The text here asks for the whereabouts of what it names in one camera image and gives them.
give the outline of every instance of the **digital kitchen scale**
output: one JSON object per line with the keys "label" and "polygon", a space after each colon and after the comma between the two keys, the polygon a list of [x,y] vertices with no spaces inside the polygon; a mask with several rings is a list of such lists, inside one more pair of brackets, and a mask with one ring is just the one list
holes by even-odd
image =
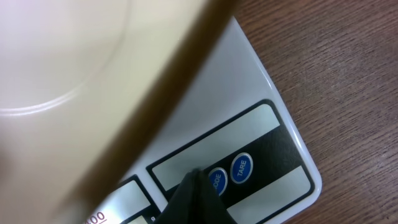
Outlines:
{"label": "digital kitchen scale", "polygon": [[[125,179],[136,175],[147,198],[162,211],[184,175],[195,168],[225,176],[218,192],[241,224],[281,223],[311,205],[321,192],[319,171],[235,19]],[[128,198],[130,193],[121,194]],[[120,200],[118,209],[132,203]],[[96,212],[113,215],[107,211],[110,214],[100,207]]]}

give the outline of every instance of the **brown edge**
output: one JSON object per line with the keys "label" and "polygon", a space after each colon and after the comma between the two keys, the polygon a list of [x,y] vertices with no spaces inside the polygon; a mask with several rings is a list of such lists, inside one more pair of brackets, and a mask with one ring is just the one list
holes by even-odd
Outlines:
{"label": "brown edge", "polygon": [[231,19],[236,3],[237,0],[209,0],[204,5],[193,28],[138,111],[132,114],[106,152],[56,209],[56,216],[62,214],[59,221],[83,223],[114,189],[191,84]]}

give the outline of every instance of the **tare button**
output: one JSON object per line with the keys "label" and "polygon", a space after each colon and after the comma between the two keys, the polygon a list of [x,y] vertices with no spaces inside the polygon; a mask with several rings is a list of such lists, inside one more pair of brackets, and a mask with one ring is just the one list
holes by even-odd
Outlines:
{"label": "tare button", "polygon": [[218,195],[224,193],[228,178],[223,168],[217,167],[210,171],[209,179],[213,187],[216,189]]}
{"label": "tare button", "polygon": [[231,164],[231,179],[235,184],[242,184],[248,180],[253,171],[253,160],[248,153],[238,154]]}

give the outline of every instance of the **brown wood surface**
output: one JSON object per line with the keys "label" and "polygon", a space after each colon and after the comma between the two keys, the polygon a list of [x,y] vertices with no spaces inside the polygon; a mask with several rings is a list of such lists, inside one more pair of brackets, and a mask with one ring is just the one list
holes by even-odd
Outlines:
{"label": "brown wood surface", "polygon": [[398,1],[246,0],[236,18],[323,180],[287,223],[398,223]]}

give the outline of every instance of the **wood grain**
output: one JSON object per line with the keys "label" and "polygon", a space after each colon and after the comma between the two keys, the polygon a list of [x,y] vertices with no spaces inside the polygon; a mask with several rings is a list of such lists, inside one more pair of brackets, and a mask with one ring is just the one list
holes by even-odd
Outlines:
{"label": "wood grain", "polygon": [[398,223],[398,2],[246,0],[236,18],[323,179],[287,223]]}

